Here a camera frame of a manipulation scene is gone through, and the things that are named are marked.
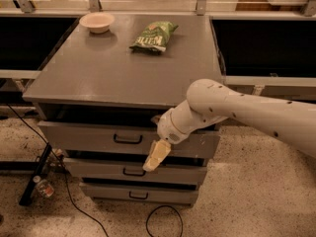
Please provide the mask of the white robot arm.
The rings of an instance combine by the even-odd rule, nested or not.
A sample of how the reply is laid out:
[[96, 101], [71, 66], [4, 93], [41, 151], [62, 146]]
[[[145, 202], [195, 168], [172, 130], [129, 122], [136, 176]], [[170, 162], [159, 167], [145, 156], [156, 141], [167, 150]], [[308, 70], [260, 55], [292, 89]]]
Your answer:
[[183, 102], [159, 117], [160, 139], [152, 142], [143, 170], [154, 171], [174, 145], [225, 119], [236, 119], [316, 157], [315, 105], [242, 94], [216, 81], [199, 79], [190, 85]]

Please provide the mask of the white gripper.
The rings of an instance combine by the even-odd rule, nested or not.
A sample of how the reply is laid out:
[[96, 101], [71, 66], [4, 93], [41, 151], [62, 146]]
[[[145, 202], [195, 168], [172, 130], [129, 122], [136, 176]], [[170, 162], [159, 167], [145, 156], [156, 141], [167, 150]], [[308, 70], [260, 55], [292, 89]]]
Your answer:
[[165, 114], [154, 116], [151, 121], [157, 124], [157, 134], [160, 140], [154, 140], [151, 144], [149, 155], [147, 156], [142, 169], [146, 172], [154, 171], [160, 163], [171, 152], [171, 144], [179, 144], [189, 137], [188, 133], [180, 132], [172, 121], [174, 108]]

